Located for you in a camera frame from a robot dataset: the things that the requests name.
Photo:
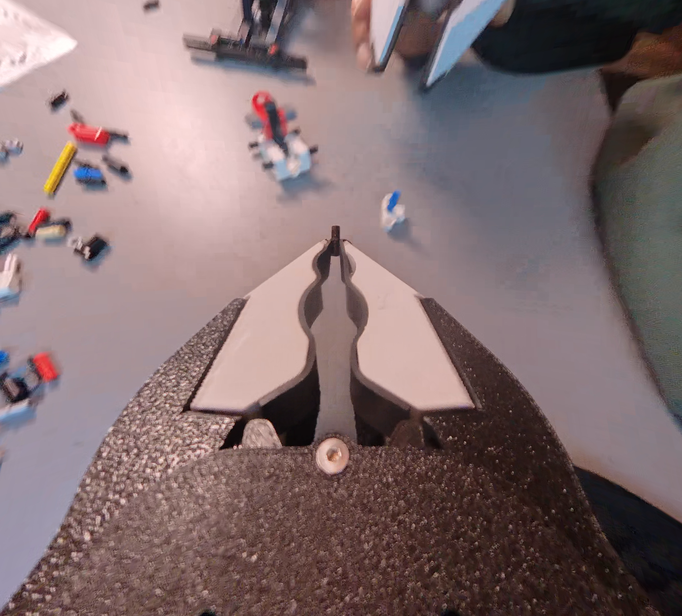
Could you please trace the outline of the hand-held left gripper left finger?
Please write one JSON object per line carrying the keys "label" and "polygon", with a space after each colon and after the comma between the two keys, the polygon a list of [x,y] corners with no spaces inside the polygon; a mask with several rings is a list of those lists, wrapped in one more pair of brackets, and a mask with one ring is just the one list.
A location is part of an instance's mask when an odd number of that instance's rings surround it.
{"label": "hand-held left gripper left finger", "polygon": [[200,380],[190,409],[246,416],[299,384],[316,352],[311,325],[323,276],[321,240],[249,292],[226,339]]}

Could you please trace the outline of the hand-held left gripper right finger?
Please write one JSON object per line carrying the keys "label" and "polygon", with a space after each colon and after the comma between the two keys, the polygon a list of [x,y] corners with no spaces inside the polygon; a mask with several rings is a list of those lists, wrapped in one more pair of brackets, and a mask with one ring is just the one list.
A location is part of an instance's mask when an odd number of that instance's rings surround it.
{"label": "hand-held left gripper right finger", "polygon": [[475,402],[434,329],[418,291],[349,241],[340,249],[353,368],[363,386],[422,414]]}

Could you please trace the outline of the person's right hand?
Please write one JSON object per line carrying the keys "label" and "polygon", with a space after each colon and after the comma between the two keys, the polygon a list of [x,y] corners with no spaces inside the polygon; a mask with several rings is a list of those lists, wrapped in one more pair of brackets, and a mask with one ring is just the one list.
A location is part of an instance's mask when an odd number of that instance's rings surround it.
{"label": "person's right hand", "polygon": [[[370,15],[372,0],[351,0],[351,30],[356,61],[365,72],[374,69],[370,46]],[[431,50],[439,40],[443,21],[430,14],[413,10],[408,13],[396,42],[394,52],[407,64],[415,68],[425,64]]]}

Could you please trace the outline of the large toy brick model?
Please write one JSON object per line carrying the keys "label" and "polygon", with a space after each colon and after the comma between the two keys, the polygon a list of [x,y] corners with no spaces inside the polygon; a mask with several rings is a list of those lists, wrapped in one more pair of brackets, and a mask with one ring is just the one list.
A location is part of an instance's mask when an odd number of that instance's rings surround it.
{"label": "large toy brick model", "polygon": [[213,29],[208,37],[183,35],[185,49],[216,61],[232,61],[273,71],[305,73],[308,61],[283,47],[283,34],[294,0],[241,0],[239,30]]}

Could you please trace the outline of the small red white brick assembly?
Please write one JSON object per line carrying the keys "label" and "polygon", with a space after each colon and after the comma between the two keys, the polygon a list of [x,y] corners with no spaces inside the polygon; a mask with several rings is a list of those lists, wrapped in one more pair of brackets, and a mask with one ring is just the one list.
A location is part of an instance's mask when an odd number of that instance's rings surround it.
{"label": "small red white brick assembly", "polygon": [[251,111],[245,116],[247,125],[256,135],[249,143],[249,149],[278,182],[307,174],[319,150],[305,142],[300,128],[292,126],[296,119],[294,108],[278,105],[267,91],[253,95]]}

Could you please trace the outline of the pile of small toy bricks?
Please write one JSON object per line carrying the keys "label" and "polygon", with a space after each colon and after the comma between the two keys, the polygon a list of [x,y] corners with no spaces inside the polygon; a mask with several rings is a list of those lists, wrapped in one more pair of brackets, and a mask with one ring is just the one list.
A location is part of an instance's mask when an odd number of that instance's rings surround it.
{"label": "pile of small toy bricks", "polygon": [[[89,238],[71,237],[69,219],[53,219],[52,213],[40,207],[25,227],[18,223],[15,212],[1,213],[1,304],[17,300],[22,293],[22,263],[15,253],[21,242],[67,242],[73,254],[84,263],[96,263],[110,251],[109,241],[94,234]],[[33,415],[43,391],[55,384],[60,373],[51,353],[43,351],[29,356],[22,368],[7,370],[10,353],[1,349],[1,427],[17,423]]]}

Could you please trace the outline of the person's green sweatshirt torso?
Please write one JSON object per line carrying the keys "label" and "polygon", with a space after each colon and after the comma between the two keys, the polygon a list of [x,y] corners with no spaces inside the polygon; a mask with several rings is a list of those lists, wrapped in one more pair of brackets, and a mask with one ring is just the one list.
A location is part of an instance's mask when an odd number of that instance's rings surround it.
{"label": "person's green sweatshirt torso", "polygon": [[622,97],[592,166],[610,279],[640,355],[681,425],[681,75]]}

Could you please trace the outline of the yellow toy beam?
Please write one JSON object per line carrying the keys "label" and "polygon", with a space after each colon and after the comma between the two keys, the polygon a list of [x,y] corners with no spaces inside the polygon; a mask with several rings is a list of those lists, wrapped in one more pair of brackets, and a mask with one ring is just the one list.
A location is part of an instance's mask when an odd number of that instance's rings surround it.
{"label": "yellow toy beam", "polygon": [[78,147],[73,142],[67,142],[64,145],[63,150],[61,151],[45,181],[43,192],[46,196],[54,196],[77,151]]}

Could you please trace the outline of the red connector with black axle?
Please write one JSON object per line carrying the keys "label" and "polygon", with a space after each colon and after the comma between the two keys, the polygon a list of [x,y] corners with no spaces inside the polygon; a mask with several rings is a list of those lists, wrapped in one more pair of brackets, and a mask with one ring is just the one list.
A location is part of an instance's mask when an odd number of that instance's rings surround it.
{"label": "red connector with black axle", "polygon": [[92,126],[82,122],[73,122],[67,126],[69,134],[73,138],[87,145],[106,147],[115,142],[128,143],[129,136],[125,132],[106,129],[101,126]]}

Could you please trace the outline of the paper instruction sheet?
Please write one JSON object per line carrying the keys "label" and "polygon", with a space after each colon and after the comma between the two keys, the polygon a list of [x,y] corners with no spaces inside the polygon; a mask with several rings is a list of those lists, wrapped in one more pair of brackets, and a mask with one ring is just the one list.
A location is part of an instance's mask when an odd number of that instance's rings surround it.
{"label": "paper instruction sheet", "polygon": [[77,41],[14,0],[1,0],[1,89],[67,54]]}

